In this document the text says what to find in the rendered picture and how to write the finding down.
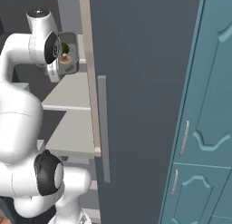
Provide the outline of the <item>small teal cupboard door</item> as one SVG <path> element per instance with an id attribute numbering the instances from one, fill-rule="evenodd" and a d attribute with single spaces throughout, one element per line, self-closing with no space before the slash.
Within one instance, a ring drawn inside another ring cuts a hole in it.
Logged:
<path id="1" fill-rule="evenodd" d="M 170 196 L 175 170 L 178 183 Z M 229 173 L 228 167 L 174 163 L 160 224 L 208 224 Z"/>

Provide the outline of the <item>grey metal tray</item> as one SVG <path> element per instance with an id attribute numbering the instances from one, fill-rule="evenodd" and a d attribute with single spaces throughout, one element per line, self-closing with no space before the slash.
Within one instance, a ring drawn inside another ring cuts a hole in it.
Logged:
<path id="1" fill-rule="evenodd" d="M 60 57 L 63 54 L 61 50 L 61 55 L 59 57 L 59 66 L 60 66 L 59 73 L 60 74 L 77 73 L 79 70 L 79 52 L 78 52 L 76 34 L 71 32 L 60 32 L 59 38 L 61 43 L 66 43 L 69 45 L 70 51 L 68 54 L 72 57 L 71 63 L 61 64 Z"/>

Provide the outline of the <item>beige mushroom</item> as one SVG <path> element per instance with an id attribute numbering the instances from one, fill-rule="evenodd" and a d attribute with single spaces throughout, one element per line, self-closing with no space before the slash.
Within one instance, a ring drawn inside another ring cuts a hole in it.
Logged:
<path id="1" fill-rule="evenodd" d="M 61 64 L 69 64 L 72 62 L 72 57 L 69 54 L 62 54 L 60 57 Z"/>

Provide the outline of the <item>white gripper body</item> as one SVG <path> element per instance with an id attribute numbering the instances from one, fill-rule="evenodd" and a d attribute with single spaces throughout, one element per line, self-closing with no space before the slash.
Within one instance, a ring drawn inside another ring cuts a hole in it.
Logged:
<path id="1" fill-rule="evenodd" d="M 53 61 L 52 63 L 46 66 L 47 75 L 52 83 L 60 82 L 60 74 L 59 74 L 59 63 L 57 61 Z"/>

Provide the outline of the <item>grey freezer shelf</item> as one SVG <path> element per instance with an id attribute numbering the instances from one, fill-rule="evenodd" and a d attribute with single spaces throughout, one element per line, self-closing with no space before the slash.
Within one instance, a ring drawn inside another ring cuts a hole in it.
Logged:
<path id="1" fill-rule="evenodd" d="M 90 111 L 67 111 L 46 148 L 54 155 L 94 158 Z"/>
<path id="2" fill-rule="evenodd" d="M 43 100 L 43 108 L 52 111 L 89 111 L 91 105 L 87 73 L 64 76 Z"/>

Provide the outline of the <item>tall teal cupboard door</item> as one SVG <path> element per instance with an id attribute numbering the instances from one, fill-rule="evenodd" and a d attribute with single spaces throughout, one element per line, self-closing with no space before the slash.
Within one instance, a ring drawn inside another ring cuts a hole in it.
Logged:
<path id="1" fill-rule="evenodd" d="M 232 167 L 232 0 L 205 0 L 175 161 Z"/>

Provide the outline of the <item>grey freezer body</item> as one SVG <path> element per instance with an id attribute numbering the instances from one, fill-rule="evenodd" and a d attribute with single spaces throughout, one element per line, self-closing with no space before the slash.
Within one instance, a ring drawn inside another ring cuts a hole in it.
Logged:
<path id="1" fill-rule="evenodd" d="M 6 38 L 11 33 L 29 33 L 29 27 L 25 13 L 34 8 L 47 8 L 53 13 L 58 30 L 62 30 L 57 0 L 0 0 L 0 53 L 2 52 Z M 20 65 L 14 69 L 14 83 L 29 83 L 29 88 L 41 102 L 55 87 L 42 69 L 36 66 Z M 0 209 L 12 221 L 12 224 L 46 224 L 54 214 L 54 208 L 50 208 L 43 215 L 25 219 L 15 211 L 13 200 L 0 197 Z"/>

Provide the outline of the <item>dark grey freezer door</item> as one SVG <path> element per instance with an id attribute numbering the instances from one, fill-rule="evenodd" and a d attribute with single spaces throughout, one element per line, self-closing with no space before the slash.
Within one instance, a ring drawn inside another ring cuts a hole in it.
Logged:
<path id="1" fill-rule="evenodd" d="M 107 77 L 111 182 L 95 161 L 101 224 L 159 224 L 199 0 L 80 0 L 86 57 Z"/>

